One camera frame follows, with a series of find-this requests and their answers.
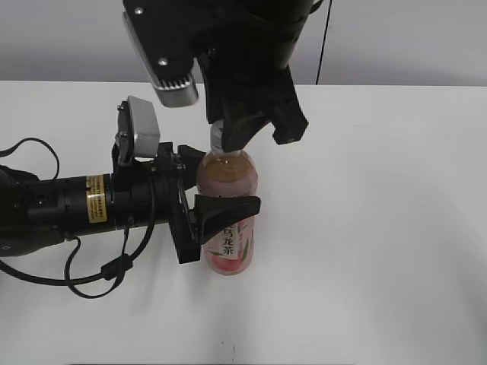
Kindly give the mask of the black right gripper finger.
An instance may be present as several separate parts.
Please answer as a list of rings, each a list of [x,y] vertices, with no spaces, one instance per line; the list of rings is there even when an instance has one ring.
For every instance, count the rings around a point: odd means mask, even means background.
[[[226,97],[206,97],[206,116],[209,124],[227,117],[228,99]]]
[[[252,138],[272,122],[267,113],[224,111],[221,143],[226,153],[243,150]]]

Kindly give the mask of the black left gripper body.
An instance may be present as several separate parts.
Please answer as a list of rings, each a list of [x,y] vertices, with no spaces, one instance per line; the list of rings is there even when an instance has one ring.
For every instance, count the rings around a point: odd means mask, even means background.
[[[129,166],[118,164],[116,145],[111,151],[113,174],[111,186],[113,204],[111,217],[118,229],[145,227],[145,235],[135,251],[129,255],[137,259],[148,245],[154,227],[168,224],[180,263],[200,260],[200,244],[195,238],[187,214],[189,208],[183,186],[184,165],[171,142],[161,142],[155,158],[141,162],[135,158]]]

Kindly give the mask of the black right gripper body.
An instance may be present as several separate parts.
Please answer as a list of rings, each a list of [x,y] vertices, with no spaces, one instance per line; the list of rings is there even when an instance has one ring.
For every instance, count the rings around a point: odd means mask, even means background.
[[[308,2],[123,2],[124,10],[136,5],[187,40],[193,69],[202,73],[205,110],[206,97],[226,97],[227,110],[269,114],[277,143],[302,138],[308,122],[289,60],[309,15]]]

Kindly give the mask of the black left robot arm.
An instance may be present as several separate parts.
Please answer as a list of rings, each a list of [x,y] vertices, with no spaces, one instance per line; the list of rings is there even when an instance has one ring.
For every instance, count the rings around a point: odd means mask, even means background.
[[[9,170],[16,178],[1,186],[1,255],[23,256],[85,236],[168,224],[179,263],[197,262],[201,247],[217,233],[259,213],[256,196],[196,195],[189,208],[185,192],[196,184],[204,152],[161,143],[154,159],[113,165],[113,172],[39,180]]]

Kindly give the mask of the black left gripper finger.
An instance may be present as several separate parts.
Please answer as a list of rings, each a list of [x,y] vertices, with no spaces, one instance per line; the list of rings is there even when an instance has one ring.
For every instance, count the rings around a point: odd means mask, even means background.
[[[257,196],[221,198],[196,195],[193,213],[199,244],[202,246],[225,228],[257,215],[260,207],[261,199]]]
[[[185,190],[189,190],[196,185],[197,171],[206,152],[182,144],[178,146],[177,154],[184,165],[183,186]]]

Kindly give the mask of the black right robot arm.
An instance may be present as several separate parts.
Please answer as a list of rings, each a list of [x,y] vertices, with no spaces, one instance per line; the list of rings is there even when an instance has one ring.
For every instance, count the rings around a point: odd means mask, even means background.
[[[266,125],[278,144],[299,141],[308,125],[289,61],[312,1],[125,1],[123,20],[162,104],[198,100],[221,128],[221,149],[238,151]]]

